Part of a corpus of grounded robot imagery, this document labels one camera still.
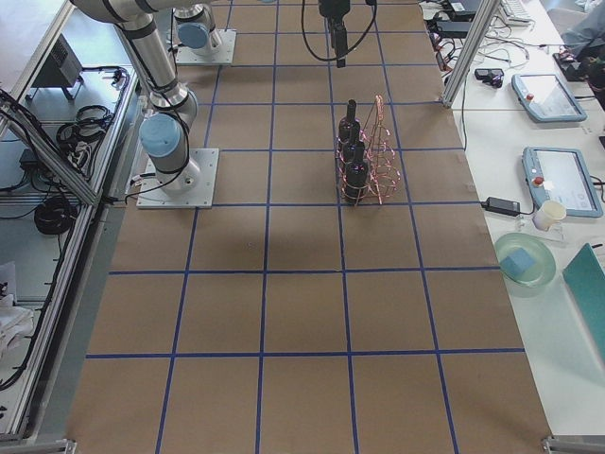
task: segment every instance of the metal mounting plate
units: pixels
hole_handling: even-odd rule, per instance
[[[235,30],[218,30],[223,42],[215,54],[202,56],[195,54],[188,47],[179,48],[177,64],[181,66],[215,66],[217,64],[232,64],[235,51]]]
[[[139,208],[211,208],[215,194],[216,170],[218,168],[218,148],[192,148],[191,157],[201,170],[201,181],[190,190],[181,194],[167,194],[162,189],[138,196]],[[147,162],[145,172],[155,172],[151,160]],[[144,180],[140,190],[147,191],[158,187],[155,178]]]

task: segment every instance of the aluminum extrusion pole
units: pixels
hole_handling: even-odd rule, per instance
[[[452,71],[452,75],[445,86],[445,91],[443,92],[441,100],[445,107],[452,107],[454,98],[469,72],[476,51],[488,31],[490,21],[495,15],[495,11],[499,4],[500,0],[483,0],[481,2],[479,11],[475,15],[469,34],[464,42],[458,61],[456,62],[456,66],[454,66],[454,71]]]

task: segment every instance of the touchscreen tablet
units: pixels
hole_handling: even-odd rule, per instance
[[[526,148],[523,163],[532,198],[538,206],[552,200],[562,203],[569,216],[598,218],[603,215],[586,168],[578,149]],[[541,185],[533,182],[544,178]]]
[[[576,98],[555,74],[516,74],[512,77],[512,88],[535,121],[586,119]]]

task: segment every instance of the keyboard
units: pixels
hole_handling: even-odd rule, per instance
[[[521,0],[500,0],[499,10],[508,26],[528,26],[533,22]]]

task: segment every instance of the white table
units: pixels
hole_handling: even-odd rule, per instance
[[[561,73],[559,66],[555,63],[555,60],[552,57],[553,53],[559,51],[559,44],[562,44],[562,39],[559,36],[559,33],[550,22],[550,19],[539,0],[528,0],[523,1],[523,3],[529,15],[535,20],[535,24],[533,26],[512,26],[510,28],[510,38],[523,40],[525,44],[548,45],[545,47],[534,47],[532,45],[527,45],[526,50],[529,54],[529,60],[522,67],[511,67],[517,66],[526,61],[524,51],[512,44],[499,43],[491,45],[487,48],[489,50],[506,49],[509,54],[507,54],[504,50],[499,50],[493,55],[498,58],[507,58],[507,55],[509,55],[510,59],[512,60],[511,64],[489,59],[481,55],[476,55],[475,60],[471,65],[469,75],[467,77],[466,100],[464,103],[465,110],[523,110],[523,107],[517,100],[517,97],[512,90],[496,90],[489,85],[483,83],[476,83],[474,75],[474,71],[476,68],[503,69],[505,72],[505,84],[508,84],[510,82],[511,77],[514,74]],[[505,35],[508,33],[505,29],[499,29],[498,31],[499,33],[504,33]],[[593,95],[586,82],[567,82],[567,85],[575,96]],[[460,109],[461,103],[462,88],[460,88],[458,92],[458,95],[454,101],[453,108]],[[581,101],[581,106],[586,111],[601,110],[598,101],[596,101],[595,99],[583,100]]]
[[[540,6],[538,0],[528,4]],[[534,33],[547,31],[548,26],[552,26],[549,21],[541,28],[536,26]],[[528,68],[547,72],[554,65],[552,57],[539,49],[531,53],[530,63],[522,72],[528,72]],[[584,105],[589,115],[586,121],[553,128],[529,119],[512,93],[510,78],[505,80],[505,86],[494,90],[471,75],[466,90],[467,158],[482,200],[489,196],[515,200],[521,202],[524,211],[530,211],[532,203],[521,166],[523,149],[530,146],[578,148],[591,174],[605,178],[605,149],[598,141],[599,135],[605,135],[605,113],[598,103]],[[454,114],[462,135],[460,99],[461,93]],[[486,220],[493,241],[515,231],[513,218],[486,213]],[[542,289],[527,289],[508,281],[507,288],[553,434],[603,435],[605,365],[561,271],[584,243],[605,242],[605,218],[567,218],[562,226],[565,243],[544,242],[557,262],[553,282]]]

